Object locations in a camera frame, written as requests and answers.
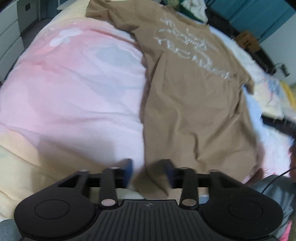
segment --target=white wall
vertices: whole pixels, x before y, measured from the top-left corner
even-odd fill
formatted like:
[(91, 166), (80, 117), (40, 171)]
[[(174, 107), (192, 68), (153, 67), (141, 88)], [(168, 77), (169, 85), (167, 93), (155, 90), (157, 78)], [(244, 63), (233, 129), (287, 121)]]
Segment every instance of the white wall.
[(291, 74), (285, 78), (283, 72), (277, 70), (275, 77), (289, 85), (296, 84), (296, 14), (260, 45), (275, 64), (284, 63)]

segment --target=electrical outlet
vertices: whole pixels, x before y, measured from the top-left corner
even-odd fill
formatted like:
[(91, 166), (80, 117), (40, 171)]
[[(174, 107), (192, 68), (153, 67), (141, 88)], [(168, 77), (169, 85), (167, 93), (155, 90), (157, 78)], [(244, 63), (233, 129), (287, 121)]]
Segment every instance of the electrical outlet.
[(30, 8), (31, 8), (31, 5), (30, 5), (30, 3), (28, 3), (28, 4), (25, 6), (25, 10), (28, 11)]

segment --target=metal screw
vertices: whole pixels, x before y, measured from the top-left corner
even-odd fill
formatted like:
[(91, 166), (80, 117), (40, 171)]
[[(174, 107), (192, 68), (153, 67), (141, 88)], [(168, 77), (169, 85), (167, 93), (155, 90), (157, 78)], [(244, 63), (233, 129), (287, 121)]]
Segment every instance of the metal screw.
[(113, 206), (115, 205), (116, 201), (114, 199), (104, 199), (103, 201), (101, 201), (101, 204), (105, 207), (110, 207), (110, 206)]
[(182, 201), (182, 204), (185, 206), (188, 206), (188, 207), (192, 207), (192, 206), (196, 205), (196, 201), (193, 199), (184, 199)]

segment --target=logo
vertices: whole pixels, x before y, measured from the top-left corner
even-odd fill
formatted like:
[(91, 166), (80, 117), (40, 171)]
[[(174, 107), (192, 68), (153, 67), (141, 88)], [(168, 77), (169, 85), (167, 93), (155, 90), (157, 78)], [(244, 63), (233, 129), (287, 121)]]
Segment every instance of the logo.
[(146, 207), (152, 207), (152, 206), (153, 206), (153, 204), (152, 204), (152, 203), (150, 203), (150, 202), (148, 202), (148, 203), (146, 203), (146, 204), (145, 204), (145, 206), (146, 206)]

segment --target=t-shirt sleeve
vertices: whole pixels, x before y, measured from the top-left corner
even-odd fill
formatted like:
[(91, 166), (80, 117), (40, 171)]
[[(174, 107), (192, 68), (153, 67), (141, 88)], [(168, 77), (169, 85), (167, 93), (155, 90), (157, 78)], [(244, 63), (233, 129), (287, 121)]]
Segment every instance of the t-shirt sleeve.
[(135, 4), (135, 0), (90, 0), (85, 16), (107, 21), (120, 30), (131, 32), (138, 28), (132, 24), (136, 15)]

